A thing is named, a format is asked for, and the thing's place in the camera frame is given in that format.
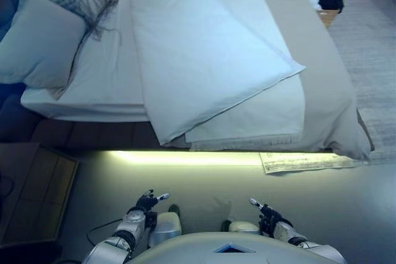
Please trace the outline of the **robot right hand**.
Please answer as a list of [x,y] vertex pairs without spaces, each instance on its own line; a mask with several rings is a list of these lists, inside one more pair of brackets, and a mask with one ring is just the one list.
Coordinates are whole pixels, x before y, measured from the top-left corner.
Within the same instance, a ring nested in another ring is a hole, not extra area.
[[277,223],[283,221],[282,215],[273,208],[269,207],[268,204],[262,205],[254,198],[249,198],[249,203],[257,207],[260,211],[260,230],[266,233],[268,236],[273,237]]

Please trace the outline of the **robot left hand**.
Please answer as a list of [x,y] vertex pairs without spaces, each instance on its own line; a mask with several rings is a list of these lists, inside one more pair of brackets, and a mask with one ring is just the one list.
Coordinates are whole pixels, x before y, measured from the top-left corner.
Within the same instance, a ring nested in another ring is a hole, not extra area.
[[165,193],[165,194],[161,194],[159,196],[156,196],[154,194],[154,190],[150,189],[148,191],[146,191],[146,193],[144,193],[136,202],[136,207],[141,209],[143,212],[147,213],[150,212],[151,209],[157,205],[159,202],[163,201],[163,200],[167,200],[169,199],[170,194],[169,193]]

